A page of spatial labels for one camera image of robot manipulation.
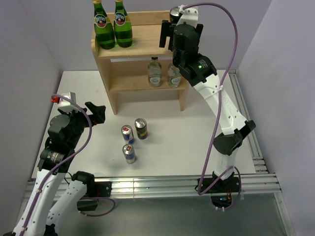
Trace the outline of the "clear Chang soda bottle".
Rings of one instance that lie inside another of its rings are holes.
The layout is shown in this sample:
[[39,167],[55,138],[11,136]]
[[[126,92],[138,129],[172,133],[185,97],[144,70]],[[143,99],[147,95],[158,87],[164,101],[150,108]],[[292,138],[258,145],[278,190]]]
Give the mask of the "clear Chang soda bottle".
[[168,79],[167,82],[170,87],[176,88],[181,82],[181,74],[179,68],[177,68],[173,63],[170,63],[167,70]]
[[158,57],[151,57],[148,65],[148,82],[151,86],[157,88],[162,82],[162,66],[158,61]]

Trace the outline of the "black yellow can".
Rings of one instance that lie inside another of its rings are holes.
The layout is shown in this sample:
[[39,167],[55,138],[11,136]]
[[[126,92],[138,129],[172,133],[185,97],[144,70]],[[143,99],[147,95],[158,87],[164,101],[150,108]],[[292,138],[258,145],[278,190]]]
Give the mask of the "black yellow can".
[[143,118],[137,118],[134,122],[136,133],[139,139],[144,140],[148,137],[147,122]]
[[170,22],[172,24],[177,24],[182,13],[179,12],[180,7],[179,6],[175,6],[173,8],[170,9],[169,11],[169,18],[170,18]]

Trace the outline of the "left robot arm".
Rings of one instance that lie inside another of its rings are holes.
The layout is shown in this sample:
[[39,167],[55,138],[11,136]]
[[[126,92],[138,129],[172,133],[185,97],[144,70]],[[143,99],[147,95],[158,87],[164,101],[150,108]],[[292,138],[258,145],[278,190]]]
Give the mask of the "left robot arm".
[[25,211],[9,236],[56,236],[63,220],[84,196],[96,193],[93,174],[78,171],[62,196],[54,202],[64,180],[76,145],[85,128],[105,122],[105,106],[86,102],[79,108],[74,102],[58,102],[59,115],[50,121],[45,148],[40,154],[36,181]]

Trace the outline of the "blue silver energy can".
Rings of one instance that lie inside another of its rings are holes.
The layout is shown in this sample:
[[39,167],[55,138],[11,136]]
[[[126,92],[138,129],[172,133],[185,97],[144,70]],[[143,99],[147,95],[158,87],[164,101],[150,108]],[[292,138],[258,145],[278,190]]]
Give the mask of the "blue silver energy can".
[[132,145],[135,142],[133,130],[130,125],[123,125],[121,133],[126,144]]
[[136,155],[133,145],[130,144],[124,145],[122,151],[127,163],[131,164],[135,162]]

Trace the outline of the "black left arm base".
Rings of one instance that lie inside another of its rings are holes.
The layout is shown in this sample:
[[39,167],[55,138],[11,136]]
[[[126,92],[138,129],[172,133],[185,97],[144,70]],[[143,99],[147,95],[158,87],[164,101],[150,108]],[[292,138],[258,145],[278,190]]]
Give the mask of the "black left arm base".
[[85,197],[110,197],[112,182],[93,182],[87,185]]

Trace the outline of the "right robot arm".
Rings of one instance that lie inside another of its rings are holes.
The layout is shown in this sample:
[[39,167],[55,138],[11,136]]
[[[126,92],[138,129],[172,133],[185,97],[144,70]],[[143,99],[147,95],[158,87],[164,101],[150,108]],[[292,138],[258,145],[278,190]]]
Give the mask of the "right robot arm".
[[176,25],[167,20],[161,23],[159,46],[165,47],[169,37],[168,49],[173,53],[173,64],[180,74],[204,98],[216,115],[215,129],[210,147],[219,153],[218,163],[213,171],[217,176],[213,186],[217,191],[225,191],[234,175],[236,152],[243,140],[255,129],[255,122],[247,120],[235,106],[222,85],[217,70],[211,60],[200,54],[199,41],[203,25],[195,27],[186,23]]

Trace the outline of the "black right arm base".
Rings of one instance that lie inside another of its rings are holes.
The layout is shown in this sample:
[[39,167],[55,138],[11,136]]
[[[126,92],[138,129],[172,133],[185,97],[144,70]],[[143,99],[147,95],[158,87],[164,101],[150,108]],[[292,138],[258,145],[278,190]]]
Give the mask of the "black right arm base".
[[216,175],[204,178],[201,183],[201,192],[205,191],[210,185],[212,187],[206,192],[207,194],[241,192],[241,184],[238,177],[232,175],[225,180],[219,179],[215,184],[213,184],[216,178]]

